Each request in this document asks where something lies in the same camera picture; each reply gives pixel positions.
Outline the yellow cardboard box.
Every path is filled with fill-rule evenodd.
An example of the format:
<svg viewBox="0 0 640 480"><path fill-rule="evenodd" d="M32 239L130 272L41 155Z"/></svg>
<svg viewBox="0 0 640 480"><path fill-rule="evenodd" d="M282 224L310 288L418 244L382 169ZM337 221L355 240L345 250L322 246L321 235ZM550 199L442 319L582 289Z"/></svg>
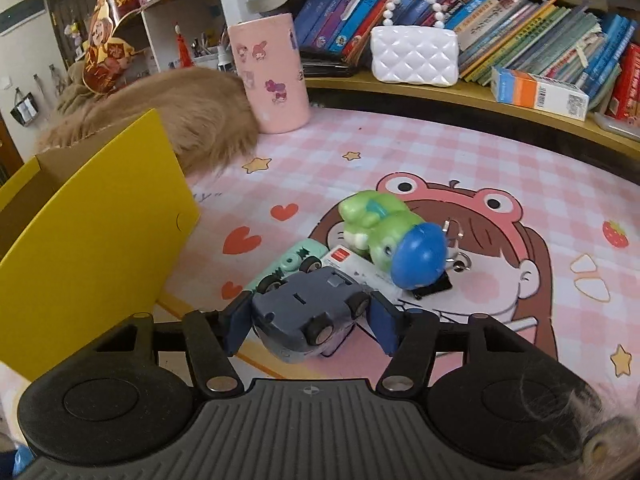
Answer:
<svg viewBox="0 0 640 480"><path fill-rule="evenodd" d="M1 188L1 363L34 380L150 312L200 218L156 110Z"/></svg>

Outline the pink checkered table mat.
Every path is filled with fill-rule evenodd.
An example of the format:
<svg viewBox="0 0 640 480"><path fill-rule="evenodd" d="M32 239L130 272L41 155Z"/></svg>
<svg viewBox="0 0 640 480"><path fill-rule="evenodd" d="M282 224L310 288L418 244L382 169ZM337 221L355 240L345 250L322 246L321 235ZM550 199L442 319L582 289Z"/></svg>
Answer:
<svg viewBox="0 0 640 480"><path fill-rule="evenodd" d="M1 404L130 316L224 323L272 378L378 380L399 319L494 318L639 395L639 189L490 134L319 108L186 176L149 110L1 189Z"/></svg>

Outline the grey toy car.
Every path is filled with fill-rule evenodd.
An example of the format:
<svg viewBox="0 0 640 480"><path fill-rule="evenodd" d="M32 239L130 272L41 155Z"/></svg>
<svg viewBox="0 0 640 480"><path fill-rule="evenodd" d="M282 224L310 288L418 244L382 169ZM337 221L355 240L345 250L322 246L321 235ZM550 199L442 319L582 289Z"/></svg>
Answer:
<svg viewBox="0 0 640 480"><path fill-rule="evenodd" d="M278 359L332 356L371 304L369 289L317 257L262 278L252 299L254 330Z"/></svg>

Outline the white staples box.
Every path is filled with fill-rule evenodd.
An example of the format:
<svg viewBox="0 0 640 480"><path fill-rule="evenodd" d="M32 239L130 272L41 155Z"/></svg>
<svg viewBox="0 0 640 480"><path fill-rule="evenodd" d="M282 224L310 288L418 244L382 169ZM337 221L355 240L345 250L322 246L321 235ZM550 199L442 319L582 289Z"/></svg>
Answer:
<svg viewBox="0 0 640 480"><path fill-rule="evenodd" d="M387 273L349 248L342 245L335 246L321 258L321 261L324 266L332 266L340 270L360 285L377 290L392 304L400 305L402 289L392 282Z"/></svg>

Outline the white storage cabinet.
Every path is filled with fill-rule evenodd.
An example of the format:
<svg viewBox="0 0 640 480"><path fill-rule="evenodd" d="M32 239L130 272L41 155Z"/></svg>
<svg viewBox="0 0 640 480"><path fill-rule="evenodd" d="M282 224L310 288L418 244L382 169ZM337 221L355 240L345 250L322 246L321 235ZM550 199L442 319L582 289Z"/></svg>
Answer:
<svg viewBox="0 0 640 480"><path fill-rule="evenodd" d="M149 71L162 72L179 59L176 25L188 47L203 36L217 42L226 28L220 0L141 0L140 8L124 18L115 35L137 50L148 50L154 62Z"/></svg>

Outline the green frog toy blue cap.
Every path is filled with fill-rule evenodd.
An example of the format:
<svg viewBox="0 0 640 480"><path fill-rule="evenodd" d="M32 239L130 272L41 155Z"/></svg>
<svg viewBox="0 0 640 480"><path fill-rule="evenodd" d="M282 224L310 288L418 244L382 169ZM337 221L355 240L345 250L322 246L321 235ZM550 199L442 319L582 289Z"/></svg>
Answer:
<svg viewBox="0 0 640 480"><path fill-rule="evenodd" d="M423 220L393 194L358 192L338 204L346 246L369 258L405 290L433 284L444 270L442 227Z"/></svg>

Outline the orange fluffy cat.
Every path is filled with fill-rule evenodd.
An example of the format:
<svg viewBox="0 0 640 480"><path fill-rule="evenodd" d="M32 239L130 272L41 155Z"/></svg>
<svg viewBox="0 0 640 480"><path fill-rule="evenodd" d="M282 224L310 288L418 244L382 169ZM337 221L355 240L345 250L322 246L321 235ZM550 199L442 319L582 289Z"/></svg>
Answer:
<svg viewBox="0 0 640 480"><path fill-rule="evenodd" d="M85 104L44 132L36 151L68 148L109 128L122 130L148 110L160 114L187 176L223 170L255 153L260 130L242 79L202 66L147 76Z"/></svg>

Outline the red gold foil balloon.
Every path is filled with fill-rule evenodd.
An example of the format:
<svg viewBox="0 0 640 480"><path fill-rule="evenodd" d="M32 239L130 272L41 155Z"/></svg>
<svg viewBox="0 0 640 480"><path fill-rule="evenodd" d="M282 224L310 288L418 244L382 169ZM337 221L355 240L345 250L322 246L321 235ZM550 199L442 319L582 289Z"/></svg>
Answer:
<svg viewBox="0 0 640 480"><path fill-rule="evenodd" d="M89 26L88 49L82 81L92 92L110 92L125 73L134 48L116 36L118 26L136 15L140 0L96 0Z"/></svg>

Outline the pink sticker cup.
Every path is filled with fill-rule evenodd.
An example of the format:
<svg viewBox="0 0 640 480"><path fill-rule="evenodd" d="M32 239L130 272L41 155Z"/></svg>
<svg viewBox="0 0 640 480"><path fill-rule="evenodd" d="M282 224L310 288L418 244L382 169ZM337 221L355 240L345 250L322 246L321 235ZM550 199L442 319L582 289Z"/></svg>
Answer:
<svg viewBox="0 0 640 480"><path fill-rule="evenodd" d="M260 131L286 133L306 125L310 104L292 15L235 24L229 38Z"/></svg>

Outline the orange white medicine box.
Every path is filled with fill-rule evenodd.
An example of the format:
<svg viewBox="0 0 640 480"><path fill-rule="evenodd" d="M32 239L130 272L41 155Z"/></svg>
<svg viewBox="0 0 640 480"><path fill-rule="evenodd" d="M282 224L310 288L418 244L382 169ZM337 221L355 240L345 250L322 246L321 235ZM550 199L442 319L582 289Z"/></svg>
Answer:
<svg viewBox="0 0 640 480"><path fill-rule="evenodd" d="M587 117L589 96L574 84L518 70L493 67L490 88L498 103L539 110L581 122Z"/></svg>

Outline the red boxed book set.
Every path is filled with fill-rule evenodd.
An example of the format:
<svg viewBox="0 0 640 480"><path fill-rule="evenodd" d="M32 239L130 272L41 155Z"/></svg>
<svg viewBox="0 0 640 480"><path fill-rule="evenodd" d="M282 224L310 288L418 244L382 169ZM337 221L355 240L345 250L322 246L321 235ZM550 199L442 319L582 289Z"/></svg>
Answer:
<svg viewBox="0 0 640 480"><path fill-rule="evenodd" d="M610 102L608 114L628 125L638 124L639 116L640 50L631 42L623 55L622 72L618 76Z"/></svg>

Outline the white quilted pearl handbag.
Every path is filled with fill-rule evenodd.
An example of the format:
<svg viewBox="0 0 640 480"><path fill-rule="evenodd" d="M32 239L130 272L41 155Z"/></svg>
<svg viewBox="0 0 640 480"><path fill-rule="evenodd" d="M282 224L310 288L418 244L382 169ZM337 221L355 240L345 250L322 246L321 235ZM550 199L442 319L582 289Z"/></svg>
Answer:
<svg viewBox="0 0 640 480"><path fill-rule="evenodd" d="M384 84L451 87L458 82L458 36L445 28L437 0L421 0L435 12L433 26L396 25L394 13L405 0L387 0L381 25L372 28L371 72Z"/></svg>

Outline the black binder clip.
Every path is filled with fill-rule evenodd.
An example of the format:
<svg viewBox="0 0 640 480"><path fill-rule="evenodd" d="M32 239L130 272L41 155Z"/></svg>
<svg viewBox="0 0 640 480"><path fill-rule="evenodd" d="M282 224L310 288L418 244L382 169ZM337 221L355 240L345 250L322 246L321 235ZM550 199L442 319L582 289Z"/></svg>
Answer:
<svg viewBox="0 0 640 480"><path fill-rule="evenodd" d="M444 232L447 242L444 270L442 270L442 274L433 284L410 290L409 294L415 300L422 300L427 296L452 289L449 271L464 273L472 269L471 257L460 248L460 243L464 237L461 223L449 217L442 224L442 232Z"/></svg>

